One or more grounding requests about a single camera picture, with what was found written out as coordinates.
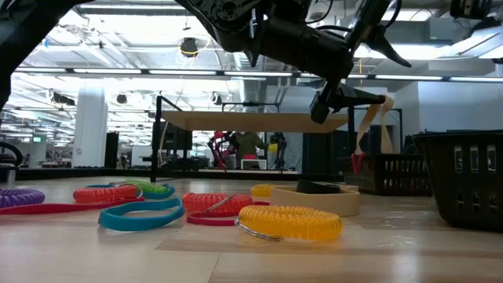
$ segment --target yellow coiled keychain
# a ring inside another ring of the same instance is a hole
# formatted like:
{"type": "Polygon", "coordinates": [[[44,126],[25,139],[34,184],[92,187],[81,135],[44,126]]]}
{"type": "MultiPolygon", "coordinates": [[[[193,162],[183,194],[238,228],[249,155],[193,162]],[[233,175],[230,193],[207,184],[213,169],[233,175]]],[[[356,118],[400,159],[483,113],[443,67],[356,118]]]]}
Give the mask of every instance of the yellow coiled keychain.
{"type": "Polygon", "coordinates": [[[268,240],[282,237],[333,240],[343,229],[343,220],[333,213],[313,208],[250,205],[239,212],[238,227],[268,240]]]}
{"type": "Polygon", "coordinates": [[[270,189],[273,185],[255,185],[251,188],[251,194],[255,197],[270,197],[270,189]]]}

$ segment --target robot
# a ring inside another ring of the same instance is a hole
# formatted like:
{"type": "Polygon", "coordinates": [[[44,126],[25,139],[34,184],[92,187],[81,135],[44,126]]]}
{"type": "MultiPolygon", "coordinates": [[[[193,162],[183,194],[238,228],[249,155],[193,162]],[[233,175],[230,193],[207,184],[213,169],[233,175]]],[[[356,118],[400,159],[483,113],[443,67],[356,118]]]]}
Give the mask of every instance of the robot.
{"type": "Polygon", "coordinates": [[[234,154],[237,149],[239,149],[239,143],[237,143],[236,135],[232,131],[224,133],[223,131],[216,131],[210,141],[207,143],[207,147],[211,150],[213,154],[213,167],[226,169],[226,163],[223,161],[224,157],[229,154],[234,154]],[[222,153],[222,143],[229,142],[233,146],[233,151],[225,151],[222,153]]]}
{"type": "Polygon", "coordinates": [[[276,160],[274,161],[274,169],[284,170],[285,169],[285,151],[288,145],[285,136],[281,132],[275,132],[270,137],[271,144],[277,144],[276,160]]]}
{"type": "MultiPolygon", "coordinates": [[[[326,79],[324,90],[310,105],[311,119],[316,123],[324,123],[331,111],[384,102],[383,96],[354,91],[346,94],[340,87],[341,80],[348,77],[354,66],[354,52],[361,43],[410,67],[384,37],[386,29],[398,15],[402,0],[397,0],[397,13],[386,27],[380,22],[391,0],[361,0],[349,28],[309,27],[308,24],[324,18],[306,22],[311,0],[176,1],[197,17],[224,50],[245,52],[252,66],[262,54],[326,79]],[[344,31],[345,34],[339,35],[331,30],[344,31]]],[[[0,5],[0,110],[10,95],[10,75],[63,15],[74,5],[85,2],[91,1],[3,0],[0,5]]],[[[471,2],[453,0],[451,14],[454,11],[453,16],[471,18],[487,15],[490,0],[482,1],[481,5],[471,5],[471,2]]]]}

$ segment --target teal rubber band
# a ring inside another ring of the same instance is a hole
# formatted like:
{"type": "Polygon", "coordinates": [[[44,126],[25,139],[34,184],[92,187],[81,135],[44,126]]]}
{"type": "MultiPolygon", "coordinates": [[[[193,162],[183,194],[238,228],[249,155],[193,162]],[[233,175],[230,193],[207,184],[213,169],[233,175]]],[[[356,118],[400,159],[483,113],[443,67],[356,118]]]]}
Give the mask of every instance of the teal rubber band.
{"type": "Polygon", "coordinates": [[[117,231],[146,231],[159,228],[179,219],[185,214],[180,197],[165,201],[146,201],[123,204],[102,210],[98,224],[117,231]],[[124,214],[132,211],[160,211],[178,207],[169,215],[154,217],[127,217],[124,214]]]}

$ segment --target black plastic basket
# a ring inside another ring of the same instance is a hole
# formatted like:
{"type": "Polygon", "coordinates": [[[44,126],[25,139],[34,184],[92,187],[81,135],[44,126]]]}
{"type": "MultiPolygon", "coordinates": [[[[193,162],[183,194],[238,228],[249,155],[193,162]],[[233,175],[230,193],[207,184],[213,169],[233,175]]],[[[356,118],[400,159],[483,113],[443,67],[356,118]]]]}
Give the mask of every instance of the black plastic basket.
{"type": "Polygon", "coordinates": [[[503,134],[419,134],[440,216],[451,226],[503,230],[503,134]]]}
{"type": "Polygon", "coordinates": [[[381,196],[431,196],[428,172],[420,154],[367,154],[355,174],[351,158],[341,158],[344,181],[364,193],[381,196]]]}

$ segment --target light wood surface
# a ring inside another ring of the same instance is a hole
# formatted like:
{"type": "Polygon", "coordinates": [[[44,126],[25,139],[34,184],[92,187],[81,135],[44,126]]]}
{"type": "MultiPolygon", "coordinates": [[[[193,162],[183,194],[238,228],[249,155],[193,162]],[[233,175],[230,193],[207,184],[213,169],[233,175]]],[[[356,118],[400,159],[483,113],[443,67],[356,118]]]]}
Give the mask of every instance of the light wood surface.
{"type": "Polygon", "coordinates": [[[163,112],[163,118],[184,130],[281,131],[286,133],[328,133],[347,123],[347,115],[329,115],[317,124],[309,114],[244,112],[163,112]]]}
{"type": "MultiPolygon", "coordinates": [[[[120,177],[18,182],[47,202],[120,177]]],[[[183,193],[249,193],[264,181],[169,181],[183,193]]],[[[294,186],[294,182],[269,182],[294,186]]],[[[100,228],[99,211],[0,215],[1,283],[503,282],[503,236],[448,227],[428,197],[361,195],[336,241],[262,241],[236,227],[179,220],[162,229],[100,228]]]]}

